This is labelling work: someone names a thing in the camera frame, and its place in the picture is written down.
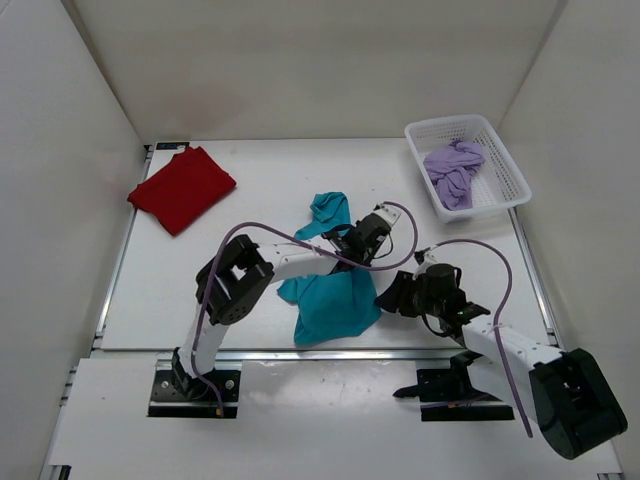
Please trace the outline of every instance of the lavender cloth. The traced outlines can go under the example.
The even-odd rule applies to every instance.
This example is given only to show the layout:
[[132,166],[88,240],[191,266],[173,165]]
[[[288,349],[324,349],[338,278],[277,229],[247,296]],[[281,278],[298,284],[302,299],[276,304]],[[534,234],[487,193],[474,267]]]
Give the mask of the lavender cloth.
[[455,140],[431,152],[424,168],[436,193],[448,210],[471,208],[471,177],[484,163],[482,145]]

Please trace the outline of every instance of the teal cloth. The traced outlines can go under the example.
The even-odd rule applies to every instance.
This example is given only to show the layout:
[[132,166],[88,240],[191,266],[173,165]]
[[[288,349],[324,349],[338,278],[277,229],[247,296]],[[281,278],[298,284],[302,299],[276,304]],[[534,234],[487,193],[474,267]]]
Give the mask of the teal cloth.
[[[333,227],[351,223],[349,202],[341,192],[317,194],[311,211],[311,223],[295,233],[299,240],[309,240]],[[371,274],[359,268],[285,280],[278,295],[298,304],[298,322],[293,334],[293,341],[298,345],[356,337],[380,318],[380,309],[373,303],[376,289]]]

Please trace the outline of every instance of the white wall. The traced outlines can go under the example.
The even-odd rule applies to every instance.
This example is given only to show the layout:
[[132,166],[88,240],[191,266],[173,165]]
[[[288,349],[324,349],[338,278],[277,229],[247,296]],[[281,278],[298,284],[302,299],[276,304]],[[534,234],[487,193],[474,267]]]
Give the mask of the white wall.
[[399,137],[469,112],[498,124],[557,3],[67,1],[146,143]]
[[0,478],[31,480],[95,332],[144,150],[62,5],[2,5]]
[[570,1],[501,133],[533,190],[527,235],[570,346],[590,350],[629,419],[640,478],[640,2]]

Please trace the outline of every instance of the basket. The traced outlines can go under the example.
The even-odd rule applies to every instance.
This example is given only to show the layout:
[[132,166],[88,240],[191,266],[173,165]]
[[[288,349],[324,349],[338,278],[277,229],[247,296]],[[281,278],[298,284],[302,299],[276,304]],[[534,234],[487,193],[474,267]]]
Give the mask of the basket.
[[[481,115],[454,115],[407,125],[404,133],[427,184],[438,218],[445,223],[495,215],[531,199],[531,189],[489,121]],[[472,208],[447,210],[424,168],[424,158],[454,140],[479,143],[485,162],[471,180]]]

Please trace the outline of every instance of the white table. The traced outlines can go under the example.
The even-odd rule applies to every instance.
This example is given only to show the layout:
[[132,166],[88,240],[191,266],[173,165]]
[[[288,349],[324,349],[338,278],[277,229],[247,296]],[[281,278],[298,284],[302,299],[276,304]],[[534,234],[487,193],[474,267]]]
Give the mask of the white table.
[[610,443],[575,461],[512,422],[427,423],[395,389],[413,362],[245,362],[233,420],[148,418],[155,359],[80,364],[50,461],[71,480],[597,480]]
[[[418,221],[420,247],[469,237],[499,248],[514,272],[503,322],[547,341],[509,215],[440,224],[404,140],[192,142],[197,145],[238,187],[177,238],[138,213],[105,304],[110,310],[102,344],[75,375],[50,464],[70,465],[71,480],[596,480],[599,473],[620,472],[611,442],[569,462],[537,429],[529,440],[519,421],[421,422],[416,401],[391,394],[415,383],[413,359],[446,364],[457,351],[453,342],[434,337],[416,320],[383,315],[357,338],[300,351],[292,340],[297,309],[276,296],[276,286],[229,329],[218,355],[221,363],[242,366],[238,418],[148,418],[156,362],[184,341],[195,309],[194,277],[217,242],[247,220],[295,232],[309,222],[315,193],[343,191],[354,221],[382,200],[406,205]],[[156,150],[149,175],[174,153]],[[274,241],[262,231],[249,234],[254,241]],[[395,252],[384,260],[389,263],[410,246],[406,219],[393,237]],[[495,310],[506,278],[493,254],[456,245],[438,250],[437,258],[462,267],[469,299]],[[374,274],[378,291],[394,276]]]
[[[218,248],[224,234],[241,221],[258,220],[293,233],[309,223],[309,205],[316,193],[342,191],[352,220],[374,205],[394,200],[406,205],[420,228],[419,246],[459,237],[484,240],[509,258],[513,293],[503,323],[546,342],[545,326],[509,215],[464,224],[443,225],[435,217],[426,187],[405,140],[283,140],[192,142],[238,182],[235,191],[213,206],[181,235],[172,238],[151,215],[138,212],[106,320],[106,350],[169,350],[182,344],[195,311],[195,274]],[[173,150],[156,150],[149,175],[169,162]],[[278,241],[261,230],[248,232],[254,241]],[[393,230],[395,250],[381,260],[393,263],[411,245],[406,218]],[[437,258],[463,269],[462,286],[471,301],[495,310],[504,293],[504,266],[477,246],[455,245],[438,250]],[[416,264],[407,263],[413,271]],[[378,292],[395,271],[374,273]],[[272,285],[253,312],[234,325],[223,349],[295,349],[297,307],[276,295]],[[383,314],[359,337],[326,342],[320,349],[436,348],[453,345],[431,335],[414,319]]]

